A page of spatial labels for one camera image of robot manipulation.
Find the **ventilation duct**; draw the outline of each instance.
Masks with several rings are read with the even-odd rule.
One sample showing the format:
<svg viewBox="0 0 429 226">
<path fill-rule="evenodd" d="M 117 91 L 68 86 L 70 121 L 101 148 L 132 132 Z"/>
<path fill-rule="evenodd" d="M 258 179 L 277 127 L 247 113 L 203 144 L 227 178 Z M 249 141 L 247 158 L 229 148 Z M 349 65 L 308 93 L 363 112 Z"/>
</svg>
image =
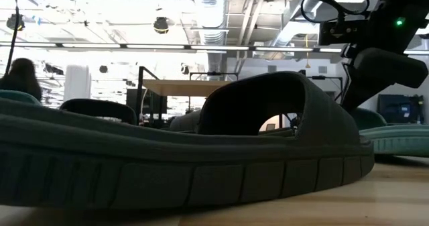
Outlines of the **ventilation duct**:
<svg viewBox="0 0 429 226">
<path fill-rule="evenodd" d="M 224 28 L 227 12 L 227 0 L 194 0 L 198 9 L 198 24 L 207 30 L 200 30 L 201 44 L 225 45 L 225 32 L 217 30 Z M 208 71 L 222 72 L 223 54 L 208 53 Z"/>
<path fill-rule="evenodd" d="M 286 10 L 282 16 L 283 21 L 283 30 L 277 35 L 274 40 L 272 40 L 270 46 L 278 46 L 278 47 L 284 47 L 287 46 L 290 42 L 290 40 L 296 35 L 296 34 L 305 34 L 301 29 L 296 28 L 296 24 L 293 24 L 291 22 L 291 19 L 294 19 L 301 15 L 300 13 L 300 6 L 301 6 L 302 0 L 293 0 L 289 3 L 289 5 L 286 6 Z M 316 10 L 322 5 L 322 2 L 317 0 L 305 0 L 304 2 L 304 11 L 311 12 L 313 14 L 316 13 Z M 273 59 L 277 52 L 267 52 L 265 53 L 262 58 L 265 59 Z"/>
</svg>

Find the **slide sandal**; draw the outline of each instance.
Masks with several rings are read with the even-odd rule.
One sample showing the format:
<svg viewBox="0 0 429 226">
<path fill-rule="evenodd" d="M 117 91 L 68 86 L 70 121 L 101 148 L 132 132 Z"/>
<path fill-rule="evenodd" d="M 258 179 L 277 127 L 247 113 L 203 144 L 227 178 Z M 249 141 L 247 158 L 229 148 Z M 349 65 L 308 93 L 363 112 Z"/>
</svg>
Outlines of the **slide sandal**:
<svg viewBox="0 0 429 226">
<path fill-rule="evenodd" d="M 373 146 L 353 118 L 296 72 L 232 82 L 207 100 L 199 134 L 0 100 L 0 204 L 229 205 L 334 188 L 374 165 Z M 250 111 L 255 121 L 242 120 Z M 257 135 L 267 118 L 293 112 L 303 113 L 295 135 Z"/>
<path fill-rule="evenodd" d="M 373 141 L 375 154 L 429 156 L 429 125 L 387 125 L 380 114 L 361 108 L 351 115 L 360 134 Z"/>
</svg>

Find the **person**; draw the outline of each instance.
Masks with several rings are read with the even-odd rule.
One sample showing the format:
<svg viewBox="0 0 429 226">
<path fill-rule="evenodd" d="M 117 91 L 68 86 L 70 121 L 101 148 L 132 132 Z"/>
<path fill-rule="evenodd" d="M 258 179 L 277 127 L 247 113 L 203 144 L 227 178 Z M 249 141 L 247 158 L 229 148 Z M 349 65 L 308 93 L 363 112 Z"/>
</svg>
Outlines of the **person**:
<svg viewBox="0 0 429 226">
<path fill-rule="evenodd" d="M 13 61 L 9 74 L 0 79 L 0 89 L 20 91 L 42 100 L 42 89 L 36 79 L 34 63 L 27 58 Z"/>
</svg>

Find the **computer monitor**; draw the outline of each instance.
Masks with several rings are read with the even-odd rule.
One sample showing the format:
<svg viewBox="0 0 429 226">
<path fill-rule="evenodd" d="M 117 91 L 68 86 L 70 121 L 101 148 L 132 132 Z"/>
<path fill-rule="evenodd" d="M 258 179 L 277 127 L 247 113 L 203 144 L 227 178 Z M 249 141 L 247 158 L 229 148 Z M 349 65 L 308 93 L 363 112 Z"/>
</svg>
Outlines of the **computer monitor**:
<svg viewBox="0 0 429 226">
<path fill-rule="evenodd" d="M 141 91 L 141 96 L 145 93 L 145 89 Z M 150 109 L 150 99 L 151 96 L 154 97 L 154 106 L 152 107 L 152 112 L 155 114 L 158 113 L 167 113 L 167 96 L 159 96 L 155 93 L 147 92 L 145 99 L 143 101 L 143 114 L 148 114 L 151 112 Z M 137 89 L 127 89 L 127 105 L 135 109 L 137 102 Z"/>
</svg>

